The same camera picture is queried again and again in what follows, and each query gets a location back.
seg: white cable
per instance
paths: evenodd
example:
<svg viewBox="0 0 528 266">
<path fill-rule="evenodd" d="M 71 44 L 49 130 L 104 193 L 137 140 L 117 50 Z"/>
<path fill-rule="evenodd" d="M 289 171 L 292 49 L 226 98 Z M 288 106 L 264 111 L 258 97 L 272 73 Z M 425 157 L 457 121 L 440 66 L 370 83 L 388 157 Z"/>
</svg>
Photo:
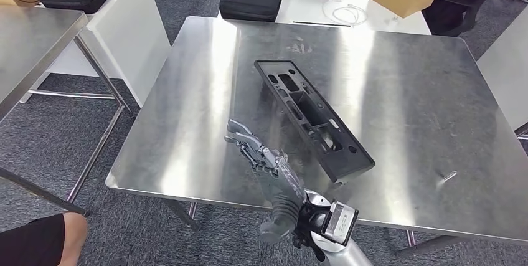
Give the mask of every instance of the white cable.
<svg viewBox="0 0 528 266">
<path fill-rule="evenodd" d="M 324 16 L 327 17 L 328 19 L 338 23 L 338 24 L 348 25 L 348 26 L 352 26 L 352 27 L 365 23 L 365 21 L 367 20 L 367 12 L 364 9 L 362 9 L 361 7 L 355 6 L 353 4 L 347 4 L 345 6 L 338 7 L 337 9 L 334 9 L 333 12 L 332 12 L 332 17 L 333 18 L 329 17 L 326 14 L 326 11 L 325 11 L 326 5 L 329 4 L 329 3 L 332 3 L 332 2 L 341 2 L 341 1 L 342 0 L 335 0 L 335 1 L 328 1 L 328 2 L 324 3 L 323 6 L 321 7 L 321 9 L 323 10 Z M 345 20 L 345 19 L 342 19 L 342 18 L 338 17 L 337 14 L 336 14 L 338 11 L 347 11 L 350 14 L 352 14 L 353 21 Z"/>
</svg>

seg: black plastic part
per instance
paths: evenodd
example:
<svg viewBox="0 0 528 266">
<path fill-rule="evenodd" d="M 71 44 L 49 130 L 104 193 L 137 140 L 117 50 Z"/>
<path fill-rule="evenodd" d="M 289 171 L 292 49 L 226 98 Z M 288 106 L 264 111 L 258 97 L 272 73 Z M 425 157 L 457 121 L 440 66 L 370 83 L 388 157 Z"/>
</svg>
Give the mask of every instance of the black plastic part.
<svg viewBox="0 0 528 266">
<path fill-rule="evenodd" d="M 365 148 L 292 61 L 256 60 L 255 67 L 332 182 L 346 183 L 374 167 Z"/>
</svg>

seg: table leg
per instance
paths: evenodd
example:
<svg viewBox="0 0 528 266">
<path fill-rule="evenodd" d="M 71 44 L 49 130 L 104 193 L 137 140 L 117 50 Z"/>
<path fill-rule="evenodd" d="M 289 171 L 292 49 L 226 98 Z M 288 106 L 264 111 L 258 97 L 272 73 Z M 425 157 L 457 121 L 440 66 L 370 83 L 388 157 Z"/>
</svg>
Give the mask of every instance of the table leg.
<svg viewBox="0 0 528 266">
<path fill-rule="evenodd" d="M 68 202 L 73 202 L 75 198 L 77 197 L 77 194 L 79 194 L 81 187 L 83 186 L 84 182 L 86 181 L 86 178 L 88 177 L 88 174 L 93 168 L 93 164 L 95 163 L 95 160 L 97 160 L 97 157 L 99 157 L 99 154 L 101 153 L 101 150 L 103 149 L 103 146 L 105 145 L 106 140 L 110 136 L 112 129 L 114 129 L 114 126 L 117 123 L 117 120 L 119 119 L 119 115 L 123 111 L 123 108 L 124 106 L 120 105 L 117 111 L 114 113 L 113 118 L 110 120 L 110 124 L 107 126 L 105 132 L 103 133 L 103 136 L 101 136 L 101 138 L 99 139 L 99 143 L 95 147 L 95 150 L 90 156 L 88 163 L 85 165 L 81 175 L 77 179 L 77 182 L 75 183 L 72 191 L 70 192 L 70 195 L 68 196 L 68 199 L 67 199 Z"/>
<path fill-rule="evenodd" d="M 66 209 L 70 212 L 76 212 L 76 213 L 79 213 L 79 214 L 83 214 L 84 216 L 88 216 L 88 211 L 82 209 L 81 207 L 78 207 L 74 204 L 72 204 L 71 202 L 68 202 L 68 201 L 64 201 L 63 199 L 61 199 L 60 197 L 56 196 L 55 194 L 52 194 L 51 192 L 45 190 L 44 188 L 34 184 L 34 183 L 31 183 L 30 181 L 22 178 L 22 177 L 19 177 L 17 176 L 16 174 L 10 172 L 10 171 L 7 171 L 3 168 L 0 168 L 0 178 L 4 178 L 4 179 L 7 179 L 11 182 L 13 182 L 14 184 L 28 190 L 30 193 L 36 195 L 36 196 L 39 196 L 43 199 L 45 199 L 46 201 L 49 201 L 49 202 L 52 202 L 53 204 L 61 207 L 62 209 Z"/>
<path fill-rule="evenodd" d="M 113 95 L 113 98 L 117 101 L 119 107 L 118 107 L 117 111 L 114 113 L 114 116 L 113 116 L 112 120 L 110 121 L 110 124 L 107 126 L 103 136 L 99 139 L 99 143 L 95 147 L 95 150 L 93 151 L 90 159 L 88 160 L 88 163 L 84 167 L 79 179 L 75 183 L 75 185 L 74 185 L 74 187 L 72 189 L 72 192 L 68 196 L 68 202 L 73 202 L 75 200 L 75 198 L 77 197 L 77 194 L 79 193 L 81 187 L 83 186 L 84 182 L 86 181 L 86 178 L 87 178 L 88 174 L 92 170 L 93 164 L 95 163 L 95 161 L 97 160 L 97 157 L 101 153 L 101 150 L 103 149 L 103 147 L 104 147 L 104 145 L 106 143 L 106 140 L 108 139 L 108 136 L 112 132 L 112 129 L 114 128 L 115 124 L 117 123 L 117 120 L 119 119 L 119 116 L 121 115 L 121 112 L 123 111 L 123 109 L 126 108 L 128 113 L 130 113 L 132 115 L 130 107 L 123 100 L 123 97 L 121 96 L 121 94 L 119 94 L 119 92 L 117 91 L 115 86 L 112 84 L 112 82 L 110 81 L 110 78 L 108 78 L 107 74 L 105 73 L 105 71 L 103 70 L 103 68 L 99 64 L 99 62 L 97 62 L 97 59 L 95 58 L 95 56 L 93 55 L 91 50 L 87 47 L 85 41 L 80 36 L 76 36 L 73 39 L 73 41 L 75 42 L 77 47 L 81 50 L 82 54 L 86 57 L 86 59 L 88 60 L 88 62 L 92 66 L 92 68 L 95 70 L 97 75 L 99 75 L 99 78 L 101 78 L 103 83 L 109 89 L 110 93 Z"/>
<path fill-rule="evenodd" d="M 414 239 L 414 232 L 412 230 L 406 230 L 405 233 L 407 235 L 407 243 L 409 244 L 409 247 L 416 246 L 416 240 Z"/>
<path fill-rule="evenodd" d="M 185 209 L 183 209 L 183 207 L 180 205 L 180 203 L 176 200 L 164 199 L 163 202 L 167 206 L 169 206 L 169 208 L 171 208 L 171 210 L 176 213 L 176 215 L 178 215 L 178 217 L 181 219 L 181 221 L 183 221 L 183 223 L 191 227 L 192 230 L 198 231 L 200 229 L 196 221 L 192 218 L 194 216 L 194 211 L 196 210 L 196 203 L 191 203 L 191 208 L 189 209 L 189 213 L 187 213 Z"/>
<path fill-rule="evenodd" d="M 99 75 L 99 78 L 101 78 L 101 80 L 103 80 L 103 82 L 105 83 L 106 87 L 110 90 L 112 95 L 115 97 L 116 101 L 120 105 L 123 105 L 126 108 L 126 110 L 129 113 L 132 114 L 130 108 L 128 107 L 128 105 L 123 100 L 123 97 L 121 97 L 121 95 L 119 94 L 117 89 L 114 87 L 114 85 L 110 81 L 110 78 L 108 78 L 108 76 L 106 75 L 105 71 L 101 68 L 101 65 L 95 59 L 95 56 L 93 55 L 93 53 L 90 51 L 90 49 L 88 49 L 88 47 L 87 47 L 86 43 L 84 42 L 84 40 L 80 36 L 76 36 L 73 39 L 73 41 L 75 42 L 77 47 L 79 47 L 79 49 L 81 50 L 82 54 L 86 57 L 86 59 L 88 60 L 88 62 L 92 66 L 92 68 L 95 70 L 97 75 Z"/>
<path fill-rule="evenodd" d="M 396 256 L 400 258 L 423 254 L 430 250 L 442 249 L 446 246 L 457 244 L 464 241 L 464 238 L 453 236 L 438 236 L 431 240 L 407 247 L 396 252 Z"/>
</svg>

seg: black hole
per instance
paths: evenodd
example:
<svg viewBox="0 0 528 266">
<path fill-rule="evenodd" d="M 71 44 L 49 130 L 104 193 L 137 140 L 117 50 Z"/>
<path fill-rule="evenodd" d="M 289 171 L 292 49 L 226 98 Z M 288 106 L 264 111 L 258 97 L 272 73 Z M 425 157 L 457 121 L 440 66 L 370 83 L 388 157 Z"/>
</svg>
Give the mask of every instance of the black hole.
<svg viewBox="0 0 528 266">
<path fill-rule="evenodd" d="M 319 130 L 319 134 L 321 134 L 324 143 L 330 150 L 339 151 L 343 149 L 343 146 L 332 136 L 332 133 L 330 133 L 326 126 L 319 127 L 317 130 Z"/>
<path fill-rule="evenodd" d="M 277 78 L 275 78 L 275 76 L 273 76 L 272 74 L 268 75 L 268 78 L 269 78 L 270 81 L 273 82 L 274 84 L 278 84 L 278 83 L 279 83 L 279 80 L 277 80 Z"/>
<path fill-rule="evenodd" d="M 310 125 L 317 126 L 325 123 L 313 101 L 305 92 L 291 93 L 290 96 L 304 114 L 304 117 L 310 122 Z"/>
<path fill-rule="evenodd" d="M 286 98 L 288 96 L 288 93 L 286 93 L 286 91 L 283 90 L 282 88 L 277 90 L 277 92 L 279 92 L 279 95 L 281 95 L 281 97 L 283 98 Z"/>
<path fill-rule="evenodd" d="M 288 74 L 279 74 L 279 78 L 280 80 L 282 80 L 282 82 L 284 82 L 286 88 L 291 92 L 297 92 L 299 90 L 297 84 L 295 84 L 295 82 L 291 79 Z"/>
<path fill-rule="evenodd" d="M 298 120 L 302 120 L 302 119 L 303 119 L 303 116 L 301 115 L 301 113 L 299 112 L 299 110 L 297 110 L 297 107 L 295 107 L 295 104 L 293 104 L 292 101 L 286 101 L 286 104 L 287 104 L 287 106 L 290 108 L 291 112 L 293 112 L 293 115 L 294 115 Z"/>
</svg>

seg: person's leg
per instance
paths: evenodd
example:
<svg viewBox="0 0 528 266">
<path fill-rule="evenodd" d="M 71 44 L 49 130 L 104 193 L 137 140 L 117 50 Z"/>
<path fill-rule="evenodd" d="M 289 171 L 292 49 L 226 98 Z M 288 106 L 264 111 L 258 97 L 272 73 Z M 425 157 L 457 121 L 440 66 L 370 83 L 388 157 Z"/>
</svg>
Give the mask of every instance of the person's leg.
<svg viewBox="0 0 528 266">
<path fill-rule="evenodd" d="M 64 246 L 59 266 L 75 266 L 88 235 L 86 218 L 77 213 L 64 213 Z"/>
<path fill-rule="evenodd" d="M 74 266 L 88 232 L 77 213 L 56 214 L 0 232 L 0 265 Z"/>
</svg>

